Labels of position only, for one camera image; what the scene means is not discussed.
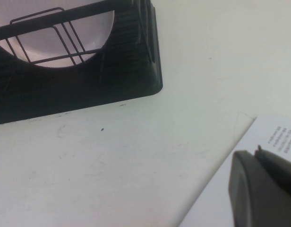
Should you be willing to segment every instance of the paper sheet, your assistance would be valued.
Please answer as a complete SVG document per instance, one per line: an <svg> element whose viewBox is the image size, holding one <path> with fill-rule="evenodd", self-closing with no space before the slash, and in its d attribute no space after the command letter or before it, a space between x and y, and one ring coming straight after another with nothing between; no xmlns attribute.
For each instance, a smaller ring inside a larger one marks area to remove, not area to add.
<svg viewBox="0 0 291 227"><path fill-rule="evenodd" d="M236 150L254 154L258 145L291 162L291 119L258 117L202 191L180 227L234 227L228 193L232 155Z"/></svg>

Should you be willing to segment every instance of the white desk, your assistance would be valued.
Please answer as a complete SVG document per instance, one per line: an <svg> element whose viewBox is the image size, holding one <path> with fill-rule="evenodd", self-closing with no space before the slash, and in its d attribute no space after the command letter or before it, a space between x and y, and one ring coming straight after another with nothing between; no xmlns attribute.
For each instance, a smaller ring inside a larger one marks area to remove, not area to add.
<svg viewBox="0 0 291 227"><path fill-rule="evenodd" d="M291 0L153 4L161 93L0 125L0 226L175 227L253 118L291 117Z"/></svg>

